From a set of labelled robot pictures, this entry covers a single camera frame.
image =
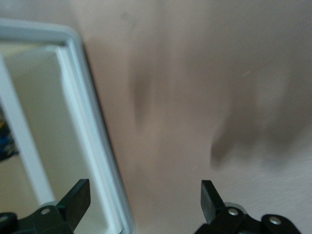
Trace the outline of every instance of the white container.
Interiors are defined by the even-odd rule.
[[[0,212],[29,215],[88,178],[91,205],[75,233],[133,233],[79,36],[1,19],[0,53],[0,105],[20,151],[0,162]]]

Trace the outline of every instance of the blue object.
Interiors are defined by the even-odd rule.
[[[18,151],[9,126],[6,123],[4,114],[0,108],[0,161],[8,159],[17,153]]]

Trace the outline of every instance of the white frame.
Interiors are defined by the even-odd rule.
[[[90,155],[88,167],[94,172],[93,181],[97,183],[98,193],[103,195],[101,206],[105,207],[109,233],[119,234],[117,230],[120,229],[121,234],[134,233],[133,219],[77,33],[60,25],[0,19],[0,40],[65,46],[66,50],[57,50],[62,73],[67,77],[63,86],[69,91],[66,98],[71,103],[72,117],[76,118],[76,130],[84,133],[79,135],[79,140]],[[21,152],[28,152],[27,158],[23,154],[21,158],[37,200],[40,204],[53,201],[51,186],[1,55],[0,84],[0,104],[8,117],[18,148]]]

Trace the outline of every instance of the beige wall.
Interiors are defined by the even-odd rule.
[[[79,31],[138,234],[190,234],[200,181],[311,229],[312,2],[0,1]]]

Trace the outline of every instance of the screw head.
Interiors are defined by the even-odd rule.
[[[234,208],[230,208],[228,210],[228,212],[229,212],[230,215],[233,215],[233,216],[238,215],[238,211],[236,209],[234,209]]]
[[[45,209],[43,209],[42,211],[41,211],[41,214],[42,215],[45,215],[45,214],[47,214],[47,213],[49,213],[50,212],[50,209],[49,208],[45,208]]]
[[[2,217],[0,217],[0,223],[3,222],[3,221],[6,221],[9,217],[4,215]]]
[[[275,225],[280,225],[282,223],[282,221],[278,217],[275,217],[275,216],[271,216],[269,218],[269,221]]]

